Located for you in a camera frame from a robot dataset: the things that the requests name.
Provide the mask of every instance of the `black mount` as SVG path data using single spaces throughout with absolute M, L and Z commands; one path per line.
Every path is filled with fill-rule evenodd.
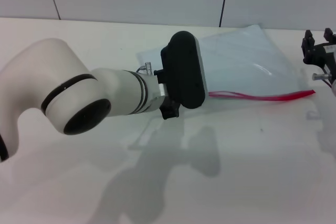
M 161 50 L 163 69 L 154 71 L 154 75 L 168 92 L 160 107 L 164 119 L 178 117 L 180 105 L 195 109 L 203 104 L 205 88 L 199 54 L 197 39 L 187 31 L 176 33 Z
M 310 30 L 306 30 L 302 40 L 303 62 L 308 65 L 320 67 L 324 73 L 329 73 L 330 83 L 333 84 L 336 78 L 336 61 L 334 57 L 334 49 L 336 49 L 336 35 L 330 28 L 324 31 L 324 38 L 327 43 L 315 45 L 315 40 Z

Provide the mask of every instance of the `plastic bag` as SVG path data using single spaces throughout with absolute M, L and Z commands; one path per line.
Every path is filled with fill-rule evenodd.
M 258 25 L 197 39 L 208 91 L 263 96 L 301 90 L 293 66 Z M 140 64 L 162 69 L 161 49 L 139 53 Z

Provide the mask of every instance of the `white table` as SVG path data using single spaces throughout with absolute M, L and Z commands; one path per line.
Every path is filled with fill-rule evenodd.
M 233 29 L 0 18 L 0 68 L 56 37 L 89 69 L 133 70 L 138 52 L 180 30 L 202 38 Z M 317 70 L 302 63 L 303 31 L 266 33 L 298 73 Z M 335 223 L 336 98 L 309 84 L 317 95 L 307 99 L 212 101 L 174 120 L 108 118 L 72 137 L 28 110 L 18 153 L 0 164 L 0 223 Z

